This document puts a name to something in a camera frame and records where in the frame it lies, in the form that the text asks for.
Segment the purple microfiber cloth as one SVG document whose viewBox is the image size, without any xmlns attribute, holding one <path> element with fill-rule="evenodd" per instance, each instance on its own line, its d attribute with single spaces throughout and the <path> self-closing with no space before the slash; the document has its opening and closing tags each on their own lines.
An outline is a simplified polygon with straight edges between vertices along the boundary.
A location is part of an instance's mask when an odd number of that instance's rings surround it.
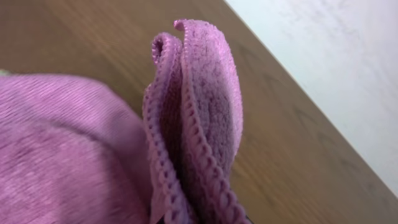
<svg viewBox="0 0 398 224">
<path fill-rule="evenodd" d="M 153 186 L 150 222 L 247 223 L 229 174 L 243 132 L 243 102 L 224 34 L 179 19 L 179 39 L 152 42 L 156 67 L 142 106 Z"/>
</svg>

